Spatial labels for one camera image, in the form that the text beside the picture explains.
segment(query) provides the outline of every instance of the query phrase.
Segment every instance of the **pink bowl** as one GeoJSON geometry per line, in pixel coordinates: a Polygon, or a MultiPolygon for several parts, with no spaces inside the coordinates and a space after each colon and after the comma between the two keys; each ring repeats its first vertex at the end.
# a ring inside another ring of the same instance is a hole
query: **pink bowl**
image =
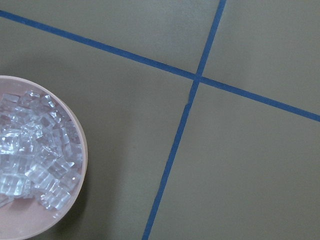
{"type": "Polygon", "coordinates": [[[70,210],[76,201],[83,185],[88,164],[88,147],[85,133],[75,114],[57,96],[44,87],[26,79],[14,76],[0,75],[0,100],[4,93],[23,95],[27,90],[40,94],[49,94],[69,114],[74,122],[82,146],[81,179],[71,193],[70,201],[59,211],[47,210],[34,198],[15,199],[13,202],[0,208],[0,240],[23,240],[38,235],[55,225],[70,210]]]}

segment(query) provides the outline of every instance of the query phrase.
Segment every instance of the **bowl of clear cubes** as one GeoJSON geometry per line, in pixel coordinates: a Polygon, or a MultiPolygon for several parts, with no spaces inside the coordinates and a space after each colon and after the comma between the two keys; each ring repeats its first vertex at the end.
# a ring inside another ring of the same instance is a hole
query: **bowl of clear cubes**
{"type": "Polygon", "coordinates": [[[84,182],[88,149],[69,107],[44,87],[0,76],[0,240],[56,224],[84,182]]]}

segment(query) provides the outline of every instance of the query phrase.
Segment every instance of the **gray surface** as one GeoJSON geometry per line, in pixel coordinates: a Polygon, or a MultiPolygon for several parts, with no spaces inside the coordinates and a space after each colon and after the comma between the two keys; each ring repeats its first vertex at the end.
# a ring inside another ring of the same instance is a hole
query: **gray surface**
{"type": "Polygon", "coordinates": [[[228,0],[205,77],[320,114],[320,1],[228,0]]]}
{"type": "Polygon", "coordinates": [[[0,0],[0,9],[195,72],[218,0],[0,0]]]}
{"type": "Polygon", "coordinates": [[[13,21],[0,29],[1,75],[56,94],[88,143],[74,207],[34,239],[140,239],[191,81],[13,21]]]}
{"type": "Polygon", "coordinates": [[[151,240],[320,237],[318,122],[200,85],[151,240]]]}

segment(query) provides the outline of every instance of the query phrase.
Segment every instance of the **plastic bowl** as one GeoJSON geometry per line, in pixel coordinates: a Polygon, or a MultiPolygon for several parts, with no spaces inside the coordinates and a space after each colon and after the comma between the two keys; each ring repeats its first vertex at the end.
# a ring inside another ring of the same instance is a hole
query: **plastic bowl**
{"type": "Polygon", "coordinates": [[[75,189],[71,192],[71,199],[59,211],[47,210],[34,198],[15,199],[13,202],[0,208],[0,240],[23,240],[43,233],[51,228],[70,210],[76,201],[83,185],[88,164],[88,148],[85,133],[69,107],[57,96],[44,87],[26,79],[14,76],[0,75],[0,100],[2,95],[10,93],[23,95],[27,90],[33,90],[40,94],[49,94],[58,104],[60,104],[69,114],[76,126],[83,155],[81,179],[75,189]]]}

